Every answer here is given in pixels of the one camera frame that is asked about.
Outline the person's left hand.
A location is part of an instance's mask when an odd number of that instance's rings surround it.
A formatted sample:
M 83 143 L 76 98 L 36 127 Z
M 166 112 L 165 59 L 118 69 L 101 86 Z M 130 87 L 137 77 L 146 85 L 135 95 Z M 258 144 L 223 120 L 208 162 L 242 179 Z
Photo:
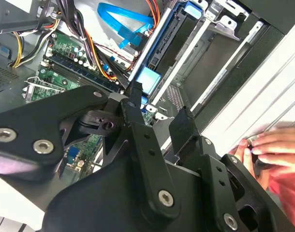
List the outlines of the person's left hand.
M 239 159 L 250 174 L 256 179 L 264 190 L 267 190 L 269 185 L 269 170 L 260 171 L 259 175 L 256 176 L 253 168 L 251 151 L 248 148 L 249 144 L 246 139 L 242 139 L 235 148 L 229 151 L 229 154 L 234 155 Z

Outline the person's right hand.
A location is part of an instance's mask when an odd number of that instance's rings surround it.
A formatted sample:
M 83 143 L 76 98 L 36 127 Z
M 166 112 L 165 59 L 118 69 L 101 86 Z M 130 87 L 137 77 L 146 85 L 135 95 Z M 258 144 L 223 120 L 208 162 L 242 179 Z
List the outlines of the person's right hand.
M 295 172 L 295 127 L 266 131 L 252 142 L 251 152 L 264 163 Z

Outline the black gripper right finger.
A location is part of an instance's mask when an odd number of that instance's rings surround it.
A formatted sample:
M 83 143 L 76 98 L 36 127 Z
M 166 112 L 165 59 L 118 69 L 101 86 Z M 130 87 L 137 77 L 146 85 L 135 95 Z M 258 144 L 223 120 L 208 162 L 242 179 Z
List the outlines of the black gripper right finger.
M 295 226 L 233 155 L 220 157 L 182 107 L 169 126 L 176 165 L 199 175 L 200 208 L 210 232 L 295 232 Z

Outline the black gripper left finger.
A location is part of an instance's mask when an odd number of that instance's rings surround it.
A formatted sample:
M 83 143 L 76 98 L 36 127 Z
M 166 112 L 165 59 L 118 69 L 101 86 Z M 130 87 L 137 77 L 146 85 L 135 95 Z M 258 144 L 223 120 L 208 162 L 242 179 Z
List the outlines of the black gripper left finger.
M 92 134 L 104 137 L 102 168 L 141 148 L 160 150 L 144 123 L 141 96 L 138 82 L 119 101 L 83 86 L 0 113 L 0 174 L 48 180 L 61 169 L 64 149 Z

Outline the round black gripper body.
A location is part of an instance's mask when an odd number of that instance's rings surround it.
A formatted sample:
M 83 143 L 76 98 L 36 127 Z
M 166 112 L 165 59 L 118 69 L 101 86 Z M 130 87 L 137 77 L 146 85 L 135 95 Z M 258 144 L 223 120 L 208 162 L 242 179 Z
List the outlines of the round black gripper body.
M 205 232 L 202 176 L 141 148 L 69 186 L 50 203 L 44 232 Z

